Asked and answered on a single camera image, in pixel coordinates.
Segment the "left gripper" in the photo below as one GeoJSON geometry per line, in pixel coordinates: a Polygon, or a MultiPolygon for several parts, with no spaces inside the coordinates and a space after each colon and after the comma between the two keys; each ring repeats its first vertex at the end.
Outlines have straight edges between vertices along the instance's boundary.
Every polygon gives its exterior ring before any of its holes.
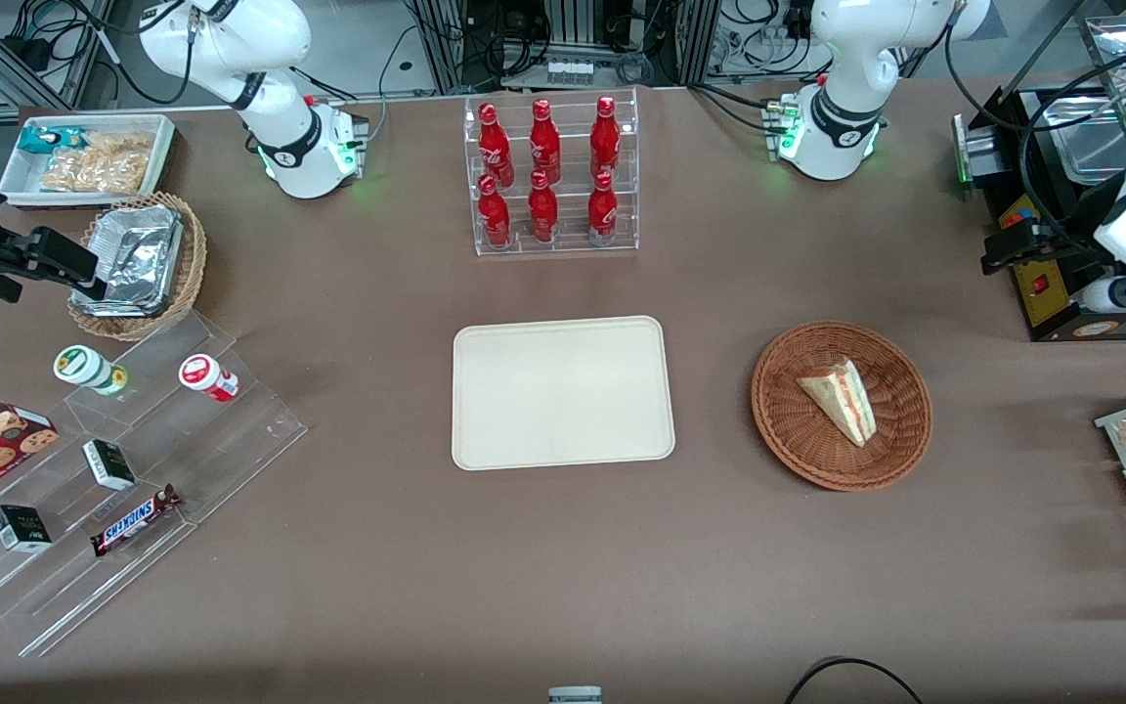
{"type": "Polygon", "coordinates": [[[1052,220],[1042,217],[1040,226],[1002,228],[988,237],[988,252],[981,257],[983,276],[993,276],[1027,262],[1062,262],[1066,260],[1069,271],[1080,271],[1090,267],[1112,269],[1117,266],[1116,255],[1098,240],[1098,230],[1103,217],[1072,217],[1052,220]],[[1047,237],[1046,252],[1044,237],[1047,237]]]}

